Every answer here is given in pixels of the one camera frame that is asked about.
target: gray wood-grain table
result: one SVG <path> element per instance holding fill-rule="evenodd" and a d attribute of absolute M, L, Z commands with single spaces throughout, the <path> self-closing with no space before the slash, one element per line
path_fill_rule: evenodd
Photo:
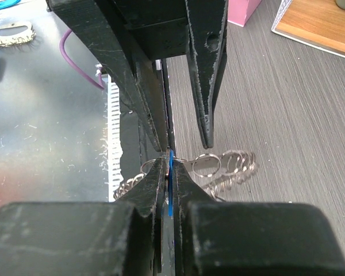
<path fill-rule="evenodd" d="M 228 25 L 209 151 L 200 140 L 186 58 L 169 60 L 177 155 L 254 151 L 256 176 L 223 197 L 315 205 L 345 254 L 345 59 L 271 33 L 279 4 L 263 0 L 244 28 Z"/>

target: metal key ring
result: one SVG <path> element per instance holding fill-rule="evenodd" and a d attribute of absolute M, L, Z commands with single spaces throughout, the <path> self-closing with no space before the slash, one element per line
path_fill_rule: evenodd
<path fill-rule="evenodd" d="M 138 180 L 138 178 L 140 178 L 139 181 L 141 181 L 144 178 L 144 174 L 137 174 L 132 181 L 132 187 L 134 187 L 134 185 L 136 184 L 136 181 Z"/>
<path fill-rule="evenodd" d="M 141 174 L 143 175 L 147 175 L 148 173 L 147 172 L 144 172 L 143 169 L 145 168 L 145 166 L 147 166 L 148 164 L 151 164 L 153 163 L 154 161 L 156 161 L 157 159 L 152 159 L 152 160 L 149 160 L 149 161 L 146 161 L 142 164 L 142 166 L 140 166 L 140 172 Z"/>
<path fill-rule="evenodd" d="M 213 158 L 215 158 L 215 159 L 218 161 L 218 162 L 217 162 L 217 169 L 216 169 L 216 171 L 214 171 L 214 172 L 212 172 L 212 173 L 210 173 L 210 174 L 199 174 L 199 173 L 197 173 L 196 170 L 194 169 L 194 166 L 196 165 L 196 163 L 197 163 L 200 159 L 203 159 L 203 158 L 206 157 L 206 156 L 208 156 L 208 157 L 213 157 Z M 200 156 L 198 156 L 198 157 L 194 160 L 193 164 L 191 165 L 191 170 L 193 171 L 193 173 L 194 173 L 196 176 L 201 177 L 201 178 L 212 177 L 212 176 L 214 176 L 215 174 L 217 174 L 217 172 L 220 170 L 220 168 L 221 168 L 221 159 L 220 159 L 217 155 L 215 155 L 215 154 L 201 154 Z"/>
<path fill-rule="evenodd" d="M 152 159 L 152 160 L 149 160 L 149 161 L 146 161 L 142 164 L 142 166 L 140 166 L 140 173 L 143 174 L 143 175 L 147 175 L 148 173 L 145 172 L 143 169 L 148 165 L 148 164 L 151 164 L 153 163 L 154 161 L 156 161 L 157 159 Z M 174 157 L 173 158 L 174 161 L 178 161 L 178 162 L 181 162 L 181 163 L 186 163 L 188 162 L 186 159 L 181 159 L 181 158 L 176 158 Z"/>
<path fill-rule="evenodd" d="M 231 176 L 233 176 L 233 175 L 239 173 L 240 170 L 242 170 L 242 172 L 245 172 L 245 171 L 248 169 L 247 166 L 242 167 L 242 164 L 246 161 L 246 158 L 243 157 L 243 155 L 247 155 L 248 158 L 249 158 L 249 160 L 251 159 L 251 158 L 250 158 L 251 155 L 250 155 L 249 153 L 247 153 L 247 152 L 244 152 L 244 151 L 231 151 L 231 153 L 232 153 L 232 155 L 230 155 L 229 160 L 228 160 L 228 163 L 227 163 L 227 167 L 226 167 L 227 171 L 230 170 L 230 169 L 229 169 L 229 166 L 230 166 L 231 160 L 233 159 L 234 154 L 238 154 L 239 156 L 238 156 L 238 158 L 237 158 L 237 160 L 236 160 L 236 164 L 235 164 L 235 169 L 234 169 L 234 171 L 233 171 L 233 172 L 223 172 L 223 175 L 225 175 L 226 177 L 231 177 Z M 241 160 L 241 164 L 240 164 L 240 167 L 238 167 L 237 164 L 238 164 L 238 162 L 239 162 L 240 160 Z"/>

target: silver key ring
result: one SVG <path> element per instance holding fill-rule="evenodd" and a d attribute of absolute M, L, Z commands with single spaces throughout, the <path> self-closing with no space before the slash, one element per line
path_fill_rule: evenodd
<path fill-rule="evenodd" d="M 249 169 L 248 166 L 244 166 L 243 167 L 243 164 L 247 161 L 246 158 L 249 159 L 249 164 L 250 164 L 249 166 L 251 166 L 255 162 L 254 154 L 248 154 L 248 153 L 246 153 L 244 151 L 227 151 L 227 152 L 225 152 L 223 154 L 223 156 L 226 155 L 226 154 L 229 154 L 229 153 L 231 155 L 229 157 L 229 160 L 228 160 L 228 163 L 227 163 L 227 167 L 226 167 L 227 172 L 223 172 L 223 175 L 225 175 L 226 177 L 231 177 L 231 176 L 239 173 L 239 171 L 242 171 L 242 173 L 247 171 Z M 235 169 L 232 172 L 228 172 L 230 170 L 230 168 L 229 168 L 230 167 L 230 162 L 232 161 L 232 159 L 234 159 L 234 155 L 238 155 L 238 157 L 236 158 Z"/>
<path fill-rule="evenodd" d="M 215 159 L 217 160 L 217 169 L 216 169 L 216 171 L 214 171 L 214 172 L 212 172 L 212 173 L 210 173 L 210 174 L 200 174 L 200 173 L 196 172 L 196 170 L 194 169 L 194 166 L 196 165 L 196 163 L 197 163 L 199 160 L 201 160 L 201 159 L 203 159 L 203 158 L 205 158 L 205 157 L 212 157 L 212 158 L 215 158 Z M 221 168 L 221 159 L 220 159 L 217 155 L 215 155 L 215 154 L 201 154 L 200 156 L 198 156 L 198 157 L 194 160 L 193 164 L 191 165 L 191 169 L 192 169 L 193 173 L 194 173 L 196 176 L 201 177 L 201 178 L 207 178 L 207 177 L 212 177 L 212 176 L 214 176 L 215 174 L 217 174 L 217 172 L 220 170 L 220 168 Z"/>
<path fill-rule="evenodd" d="M 144 171 L 144 168 L 145 168 L 147 165 L 149 165 L 149 164 L 151 164 L 151 163 L 154 163 L 156 160 L 157 160 L 157 159 L 152 159 L 152 160 L 149 160 L 149 161 L 144 162 L 144 163 L 142 164 L 142 166 L 140 166 L 140 173 L 146 176 L 146 175 L 148 174 L 148 172 L 145 172 L 145 171 Z M 181 158 L 176 158 L 176 157 L 174 157 L 173 160 L 174 160 L 174 161 L 181 162 L 181 163 L 186 163 L 186 162 L 188 162 L 186 159 L 181 159 Z"/>
<path fill-rule="evenodd" d="M 144 178 L 144 174 L 137 174 L 132 180 L 132 187 L 136 184 L 136 181 L 141 181 Z"/>

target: pliers jaw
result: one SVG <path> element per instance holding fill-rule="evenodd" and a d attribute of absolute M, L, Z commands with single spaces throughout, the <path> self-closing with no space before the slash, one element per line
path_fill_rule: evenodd
<path fill-rule="evenodd" d="M 154 275 L 162 271 L 162 229 L 167 190 L 166 171 L 165 160 L 157 159 L 149 173 L 117 201 L 133 203 L 140 215 L 151 222 Z"/>
<path fill-rule="evenodd" d="M 181 162 L 175 162 L 172 170 L 172 202 L 174 208 L 174 252 L 175 275 L 189 275 L 184 272 L 183 237 L 186 236 L 185 221 L 190 202 L 214 202 L 190 177 Z"/>
<path fill-rule="evenodd" d="M 120 99 L 138 114 L 159 152 L 172 146 L 166 115 L 171 107 L 154 63 L 187 54 L 202 144 L 213 147 L 213 113 L 227 59 L 228 0 L 142 1 L 141 6 L 123 0 L 47 3 L 110 74 Z M 167 70 L 162 71 L 167 79 Z"/>
<path fill-rule="evenodd" d="M 185 0 L 187 61 L 204 148 L 213 147 L 213 114 L 227 62 L 228 1 Z"/>

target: wooden board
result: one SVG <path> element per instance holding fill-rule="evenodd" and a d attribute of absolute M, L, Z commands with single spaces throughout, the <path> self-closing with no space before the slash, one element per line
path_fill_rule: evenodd
<path fill-rule="evenodd" d="M 275 31 L 345 56 L 345 10 L 335 0 L 293 0 Z"/>

